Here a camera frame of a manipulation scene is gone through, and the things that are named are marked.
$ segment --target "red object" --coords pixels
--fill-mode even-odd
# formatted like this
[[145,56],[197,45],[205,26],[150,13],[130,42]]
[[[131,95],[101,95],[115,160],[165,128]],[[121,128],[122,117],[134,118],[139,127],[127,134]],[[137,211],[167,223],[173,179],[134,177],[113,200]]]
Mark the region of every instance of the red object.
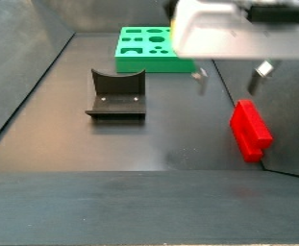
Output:
[[269,148],[273,136],[252,100],[240,100],[230,127],[246,162],[260,162],[262,149]]

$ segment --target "black bracket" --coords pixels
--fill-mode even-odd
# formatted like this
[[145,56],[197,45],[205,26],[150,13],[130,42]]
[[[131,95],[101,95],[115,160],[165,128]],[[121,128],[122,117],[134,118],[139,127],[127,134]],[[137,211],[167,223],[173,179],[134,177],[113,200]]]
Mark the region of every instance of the black bracket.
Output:
[[94,69],[97,91],[94,106],[86,113],[95,119],[146,119],[146,70],[126,76],[110,76]]

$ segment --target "green shape sorter block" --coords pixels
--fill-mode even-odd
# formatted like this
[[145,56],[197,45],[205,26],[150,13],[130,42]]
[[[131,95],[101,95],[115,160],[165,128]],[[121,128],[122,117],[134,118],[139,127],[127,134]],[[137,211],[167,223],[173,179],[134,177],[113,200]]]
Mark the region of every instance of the green shape sorter block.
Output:
[[173,50],[170,27],[123,27],[117,46],[117,72],[189,73],[194,61]]

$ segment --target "hole in green block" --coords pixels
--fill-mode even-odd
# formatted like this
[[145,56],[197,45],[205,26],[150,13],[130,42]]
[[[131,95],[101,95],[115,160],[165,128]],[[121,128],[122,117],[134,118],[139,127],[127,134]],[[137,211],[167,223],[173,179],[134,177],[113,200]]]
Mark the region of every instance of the hole in green block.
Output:
[[126,33],[129,33],[129,34],[139,34],[139,33],[142,33],[142,29],[129,29],[129,30],[126,30]]
[[150,37],[150,41],[151,42],[163,42],[165,41],[165,37]]
[[162,33],[163,31],[161,29],[149,29],[149,33]]
[[143,48],[122,48],[121,49],[122,54],[143,54],[145,49]]

